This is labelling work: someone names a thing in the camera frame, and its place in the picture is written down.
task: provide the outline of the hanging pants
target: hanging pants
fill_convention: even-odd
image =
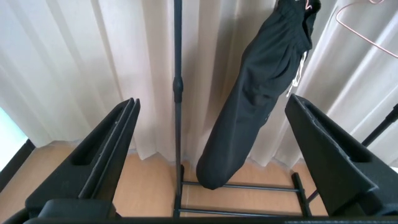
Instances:
[[[279,0],[246,47],[231,93],[197,164],[202,186],[223,186],[242,167],[279,95],[296,76],[301,56],[312,48],[319,0]]]

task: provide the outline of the beige curtain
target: beige curtain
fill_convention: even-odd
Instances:
[[[323,0],[314,49],[296,94],[362,141],[398,99],[397,60],[335,21],[350,1]],[[183,1],[183,157],[196,164],[270,0]],[[347,9],[342,19],[398,52],[398,1]],[[175,160],[171,0],[0,1],[0,106],[36,146],[83,139],[117,103],[140,98],[131,148]],[[281,96],[250,158],[288,166],[300,150]],[[369,148],[397,164],[392,125]]]

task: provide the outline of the drawstring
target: drawstring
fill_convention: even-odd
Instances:
[[[293,86],[294,87],[298,87],[299,86],[300,79],[301,79],[301,74],[303,72],[304,62],[305,62],[306,58],[307,58],[307,52],[304,52],[304,54],[301,56],[300,65],[298,66],[298,69],[297,69],[297,72],[296,72],[296,76],[294,77],[292,83],[290,84],[290,87],[289,87],[289,90],[288,90],[288,92],[286,94],[286,97],[289,97]]]

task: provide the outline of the light brown floor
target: light brown floor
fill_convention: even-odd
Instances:
[[[24,206],[25,199],[73,150],[73,146],[53,144],[36,149],[0,193],[0,222]],[[196,180],[195,173],[185,163],[185,180]],[[305,164],[297,164],[306,194],[315,190]],[[290,171],[271,162],[259,167],[247,162],[230,180],[233,183],[273,184],[292,187]],[[141,161],[137,155],[127,157],[113,203],[122,216],[169,217],[175,192],[175,167],[155,155]],[[244,210],[252,212],[288,212],[300,214],[295,193],[266,190],[227,189],[207,190],[200,186],[184,186],[182,206]],[[326,215],[320,197],[310,204],[313,215]],[[185,216],[203,216],[182,213]]]

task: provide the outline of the garment rack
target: garment rack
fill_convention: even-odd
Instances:
[[[174,54],[175,54],[175,76],[173,80],[173,92],[175,103],[175,167],[177,176],[177,189],[174,198],[174,212],[173,218],[179,218],[181,212],[190,213],[205,213],[217,215],[234,215],[243,217],[299,217],[300,215],[286,215],[286,214],[271,214],[271,213],[252,213],[252,212],[231,212],[222,210],[207,210],[199,208],[182,208],[182,190],[184,185],[200,185],[198,182],[185,181],[184,166],[181,165],[181,115],[182,115],[182,92],[183,80],[182,72],[182,0],[174,0]],[[362,142],[364,146],[369,146],[389,125],[396,120],[398,112],[398,105],[386,117],[386,119]],[[283,192],[295,192],[297,194],[298,202],[302,215],[304,217],[311,217],[310,202],[318,196],[318,191],[315,190],[308,198],[305,196],[305,189],[303,188],[300,176],[298,173],[292,174],[292,181],[294,188],[291,187],[275,187],[265,185],[241,185],[241,184],[225,184],[222,187],[236,188],[236,189],[250,189],[250,190],[275,190]]]

